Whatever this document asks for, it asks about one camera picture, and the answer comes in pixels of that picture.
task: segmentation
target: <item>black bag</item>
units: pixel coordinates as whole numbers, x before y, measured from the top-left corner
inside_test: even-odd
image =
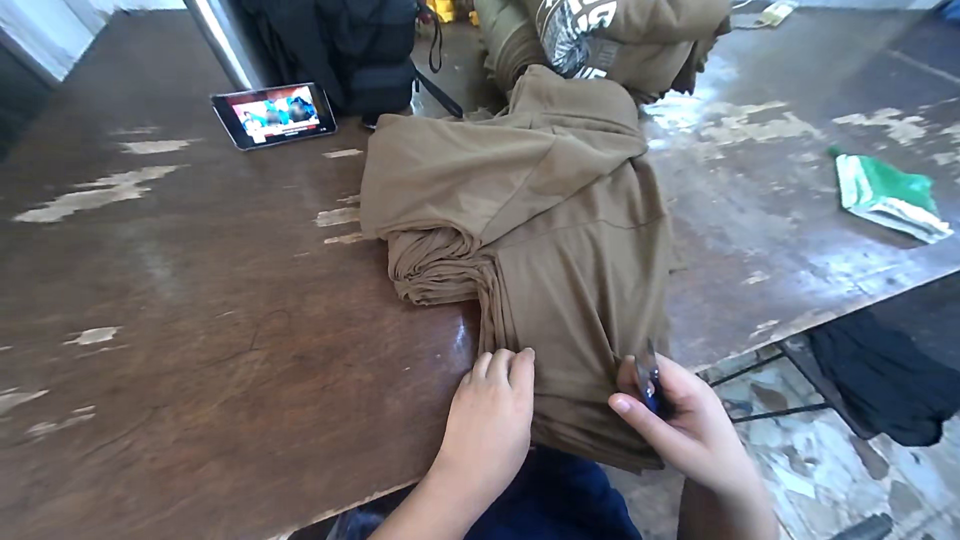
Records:
[[[410,60],[418,15],[434,24],[434,47],[444,45],[440,20],[421,0],[242,0],[286,85],[315,82],[333,108],[346,114],[406,109],[414,81],[454,116],[463,110]]]

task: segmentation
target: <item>finger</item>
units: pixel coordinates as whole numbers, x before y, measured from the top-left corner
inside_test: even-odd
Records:
[[[703,391],[706,385],[699,377],[670,358],[657,354],[660,384],[667,399],[677,401]]]
[[[483,353],[477,358],[477,361],[473,362],[473,376],[470,377],[471,380],[482,380],[487,376],[487,368],[490,366],[491,358],[493,358],[492,354]]]
[[[671,463],[686,463],[701,453],[699,443],[664,422],[633,396],[613,394],[610,407]]]
[[[636,357],[626,355],[620,362],[620,368],[616,372],[616,388],[624,394],[630,394],[635,398],[640,397],[636,380]]]
[[[507,384],[507,370],[510,360],[516,355],[508,349],[499,349],[493,354],[490,361],[490,367],[487,368],[487,379],[493,382],[502,382]]]
[[[510,365],[510,386],[519,395],[534,399],[534,358],[536,353],[527,347],[514,356]]]

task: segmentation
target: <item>video on screen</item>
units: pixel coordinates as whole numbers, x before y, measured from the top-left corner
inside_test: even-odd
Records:
[[[271,135],[292,135],[320,125],[309,86],[229,96],[227,102],[255,143],[266,142]]]

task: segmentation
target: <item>stack of folded t-shirts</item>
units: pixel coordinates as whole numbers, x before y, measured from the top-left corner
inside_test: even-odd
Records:
[[[531,30],[536,33],[546,65],[567,78],[617,81],[644,103],[670,89],[692,92],[707,53],[730,31],[728,0],[475,0],[477,12],[492,21],[489,27],[497,13],[506,12],[504,5],[515,4],[528,15],[523,41],[531,39]],[[491,54],[510,58],[500,49],[515,45],[489,39],[483,18]]]
[[[381,116],[360,195],[400,298],[477,299],[481,351],[536,349],[534,439],[632,471],[661,463],[607,399],[666,350],[671,260],[646,150],[622,86],[533,65],[494,119]]]

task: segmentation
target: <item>green plastic bag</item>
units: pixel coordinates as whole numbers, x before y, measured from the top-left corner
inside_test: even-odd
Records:
[[[836,147],[829,151],[836,159],[843,208],[929,244],[953,234],[937,213],[928,177],[904,173],[869,156],[842,154]]]

